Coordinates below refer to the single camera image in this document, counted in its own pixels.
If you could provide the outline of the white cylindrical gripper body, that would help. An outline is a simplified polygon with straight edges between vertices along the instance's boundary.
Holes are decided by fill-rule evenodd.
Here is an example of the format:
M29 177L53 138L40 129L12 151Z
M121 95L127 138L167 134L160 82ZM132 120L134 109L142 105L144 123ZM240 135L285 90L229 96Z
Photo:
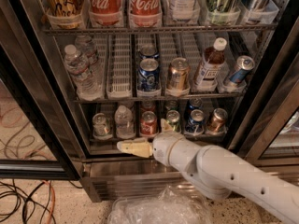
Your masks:
M153 157L165 166L171 166L181 173L196 173L196 157L201 149L180 133L159 133L152 142Z

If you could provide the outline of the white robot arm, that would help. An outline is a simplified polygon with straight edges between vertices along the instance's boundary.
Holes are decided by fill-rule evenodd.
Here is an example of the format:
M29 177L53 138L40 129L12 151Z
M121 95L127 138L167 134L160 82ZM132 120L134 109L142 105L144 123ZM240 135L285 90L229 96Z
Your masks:
M122 153L153 157L175 168L208 199L225 199L235 192L285 224L299 224L299 187L254 167L223 147L200 146L181 133L166 131L152 141L145 137L120 141L117 148Z

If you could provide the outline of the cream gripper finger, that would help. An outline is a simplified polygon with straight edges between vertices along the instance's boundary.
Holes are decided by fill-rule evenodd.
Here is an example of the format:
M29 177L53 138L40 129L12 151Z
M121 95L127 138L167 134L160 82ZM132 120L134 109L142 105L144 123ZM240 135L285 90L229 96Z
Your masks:
M161 119L161 129L163 133L173 131L173 127L165 119Z
M152 155L152 144L147 138L120 141L117 143L117 149L121 153L132 154L141 158L149 158Z

